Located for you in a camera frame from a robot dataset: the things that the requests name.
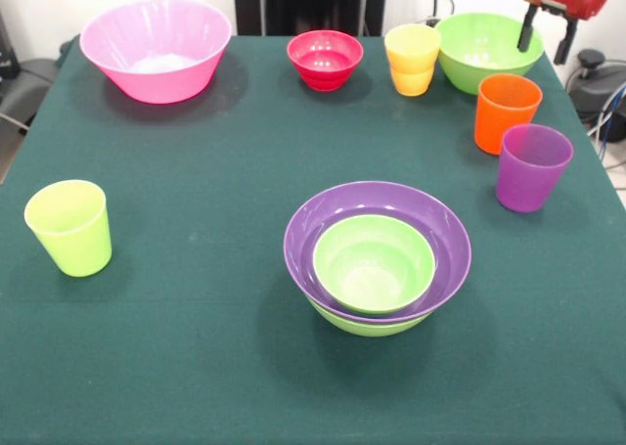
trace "pink bowl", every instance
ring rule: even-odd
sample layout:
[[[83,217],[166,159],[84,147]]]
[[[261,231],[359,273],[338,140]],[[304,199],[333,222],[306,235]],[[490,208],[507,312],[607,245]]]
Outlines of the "pink bowl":
[[[208,4],[150,0],[99,15],[83,29],[80,49],[131,98],[176,103],[206,87],[231,32]]]
[[[287,55],[311,89],[333,91],[357,68],[363,59],[363,46],[343,32],[307,31],[291,40]]]

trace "floor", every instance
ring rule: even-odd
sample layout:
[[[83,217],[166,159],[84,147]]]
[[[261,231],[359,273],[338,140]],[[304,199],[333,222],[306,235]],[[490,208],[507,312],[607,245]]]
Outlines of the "floor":
[[[626,140],[616,144],[608,144],[603,166],[610,168],[606,171],[608,177],[626,207],[626,163],[623,163],[624,161],[626,161]]]

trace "lime green cup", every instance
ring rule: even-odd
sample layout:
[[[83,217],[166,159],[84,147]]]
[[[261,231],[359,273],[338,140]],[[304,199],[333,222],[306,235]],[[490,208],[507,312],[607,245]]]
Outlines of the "lime green cup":
[[[107,198],[94,183],[72,179],[46,186],[30,198],[23,217],[69,276],[90,276],[111,260]]]
[[[338,303],[383,315],[427,291],[435,258],[428,241],[410,225],[383,215],[359,215],[322,234],[313,249],[313,268]]]

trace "purple bowl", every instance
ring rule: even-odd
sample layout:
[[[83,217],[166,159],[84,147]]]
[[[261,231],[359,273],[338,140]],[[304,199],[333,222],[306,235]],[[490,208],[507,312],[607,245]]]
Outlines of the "purple bowl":
[[[413,226],[430,243],[437,263],[424,296],[377,318],[347,311],[322,288],[313,270],[313,247],[322,233],[339,220],[363,214],[387,215]],[[402,323],[431,313],[461,288],[471,263],[470,237],[452,210],[427,193],[384,181],[346,183],[309,199],[291,218],[283,251],[291,277],[307,298],[341,318],[370,325]]]

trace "purple cup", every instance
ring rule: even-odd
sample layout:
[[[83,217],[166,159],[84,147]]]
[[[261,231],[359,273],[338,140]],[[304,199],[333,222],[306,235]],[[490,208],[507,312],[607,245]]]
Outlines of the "purple cup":
[[[573,156],[571,143],[555,129],[537,124],[512,127],[502,140],[498,201],[514,212],[539,210]]]
[[[337,221],[355,215],[386,215],[413,226],[427,239],[436,268],[426,293],[400,311],[368,318],[350,312],[323,288],[313,270],[313,248]],[[471,263],[470,237],[450,208],[429,194],[385,181],[346,183],[313,196],[293,215],[285,231],[285,263],[309,299],[339,317],[369,325],[415,320],[432,313],[461,288]]]

